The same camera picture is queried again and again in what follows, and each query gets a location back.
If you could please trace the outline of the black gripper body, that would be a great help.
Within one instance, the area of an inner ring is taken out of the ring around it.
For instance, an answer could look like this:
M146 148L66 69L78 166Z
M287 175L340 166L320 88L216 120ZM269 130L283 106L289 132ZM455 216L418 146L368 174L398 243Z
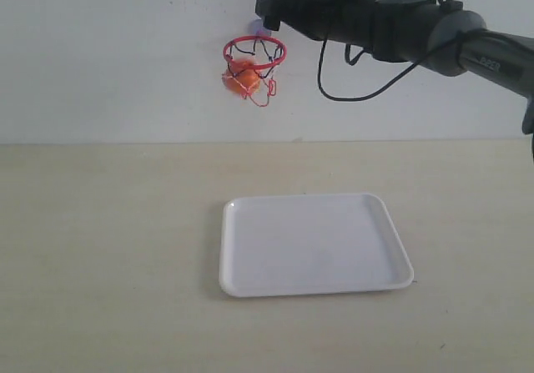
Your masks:
M378 0L275 0L275 30L282 24L313 41L370 48Z

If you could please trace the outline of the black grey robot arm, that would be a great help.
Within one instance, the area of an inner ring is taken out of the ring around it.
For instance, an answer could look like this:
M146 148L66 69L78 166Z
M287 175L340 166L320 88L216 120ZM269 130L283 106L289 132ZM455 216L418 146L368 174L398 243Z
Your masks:
M484 19L458 0L256 0L255 13L264 28L286 24L326 45L345 46L345 62L362 53L408 68L375 92L351 102L375 98L415 68L445 77L471 72L527 100L521 131L533 134L533 40L486 27Z

